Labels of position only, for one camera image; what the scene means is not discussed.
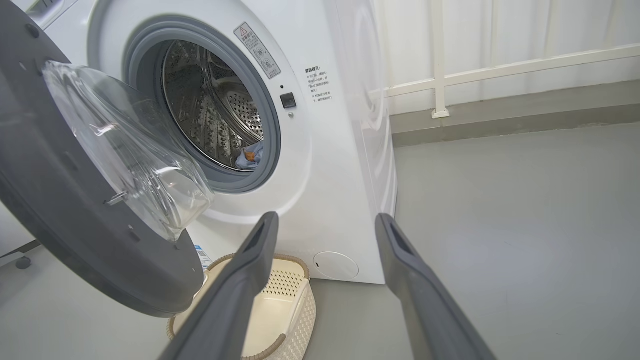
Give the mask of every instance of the white wall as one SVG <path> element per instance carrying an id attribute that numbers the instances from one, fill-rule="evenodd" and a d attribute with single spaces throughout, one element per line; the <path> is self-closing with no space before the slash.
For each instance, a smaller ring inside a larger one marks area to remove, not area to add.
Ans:
<path id="1" fill-rule="evenodd" d="M 551 0 L 494 1 L 495 22 L 492 0 L 442 0 L 445 75 L 640 43 L 639 0 L 554 0 L 550 24 Z M 433 78 L 430 0 L 375 0 L 375 5 L 387 86 Z M 493 49 L 492 26 L 497 30 Z M 638 57 L 448 86 L 445 100 L 449 106 L 635 79 L 640 79 Z M 388 101 L 391 114 L 435 107 L 433 89 Z"/>

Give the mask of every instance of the beige plastic basket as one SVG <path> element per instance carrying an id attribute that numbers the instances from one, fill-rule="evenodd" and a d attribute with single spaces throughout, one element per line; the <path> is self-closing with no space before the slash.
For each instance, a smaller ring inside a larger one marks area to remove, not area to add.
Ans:
<path id="1" fill-rule="evenodd" d="M 224 256 L 207 268 L 204 285 L 191 307 L 169 320 L 170 339 L 199 303 L 199 295 L 206 293 L 232 258 Z M 302 360 L 315 323 L 316 300 L 309 285 L 309 269 L 298 258 L 276 254 L 267 286 L 253 301 L 242 360 Z"/>

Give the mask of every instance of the front-loading washing machine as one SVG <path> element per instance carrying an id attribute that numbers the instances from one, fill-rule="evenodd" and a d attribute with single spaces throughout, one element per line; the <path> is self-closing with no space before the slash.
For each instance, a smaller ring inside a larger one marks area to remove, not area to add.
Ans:
<path id="1" fill-rule="evenodd" d="M 384 283 L 374 219 L 394 214 L 397 180 L 370 1 L 44 2 L 24 10 L 72 63 L 172 120 L 216 194 L 187 228 L 210 258 L 276 211 L 276 251 L 311 277 Z"/>

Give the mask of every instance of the washing machine drum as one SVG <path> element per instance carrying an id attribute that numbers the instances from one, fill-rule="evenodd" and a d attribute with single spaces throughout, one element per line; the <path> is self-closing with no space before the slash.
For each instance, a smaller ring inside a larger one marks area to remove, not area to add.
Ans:
<path id="1" fill-rule="evenodd" d="M 235 171 L 242 148 L 264 140 L 260 114 L 249 91 L 219 57 L 175 40 L 162 66 L 162 91 L 184 136 L 207 159 Z"/>
<path id="2" fill-rule="evenodd" d="M 185 311 L 204 278 L 188 232 L 172 221 L 188 215 L 192 202 L 199 209 L 208 206 L 199 167 L 170 138 L 154 138 L 161 131 L 137 126 L 136 121 L 153 116 L 144 109 L 153 112 L 154 107 L 115 79 L 89 69 L 80 77 L 60 77 L 61 91 L 73 96 L 67 102 L 56 102 L 43 69 L 64 69 L 62 64 L 69 61 L 13 3 L 0 2 L 0 13 L 0 32 L 11 34 L 0 37 L 0 200 L 40 243 L 106 295 L 152 316 L 171 317 Z M 88 76 L 89 82 L 99 81 L 108 91 L 84 94 L 86 83 L 77 81 L 82 76 Z M 229 85 L 223 89 L 227 99 L 244 101 L 241 88 Z M 110 94 L 125 95 L 96 110 L 95 104 L 104 100 L 101 97 Z M 83 96 L 90 101 L 76 106 L 74 101 Z M 228 107 L 232 110 L 233 106 L 231 100 Z M 122 129 L 71 124 L 65 117 L 73 113 L 81 122 L 88 118 L 100 121 L 105 111 L 130 115 L 127 126 L 135 136 L 129 137 L 129 143 L 112 141 L 108 149 L 87 146 L 82 141 L 87 133 L 100 143 L 110 136 L 109 131 Z M 146 153 L 130 151 L 136 146 Z M 100 159 L 107 159 L 108 166 Z M 174 161 L 180 171 L 148 167 L 153 161 Z M 167 192 L 188 194 L 188 199 L 162 193 L 156 197 L 158 193 L 151 190 L 167 174 L 175 176 L 163 179 L 167 188 L 173 187 Z M 126 193 L 114 190 L 115 185 L 123 184 L 150 191 L 129 193 L 129 201 Z M 156 211 L 168 220 L 158 222 Z"/>

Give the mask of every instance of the floor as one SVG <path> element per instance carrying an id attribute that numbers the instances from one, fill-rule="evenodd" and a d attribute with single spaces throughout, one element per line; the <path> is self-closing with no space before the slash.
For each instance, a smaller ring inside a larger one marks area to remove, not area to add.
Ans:
<path id="1" fill-rule="evenodd" d="M 637 358 L 640 124 L 403 147 L 396 159 L 398 223 L 499 359 Z M 155 359 L 167 344 L 166 320 L 101 295 L 45 249 L 29 255 L 27 270 L 0 268 L 3 359 Z M 412 358 L 386 287 L 311 284 L 306 360 Z"/>

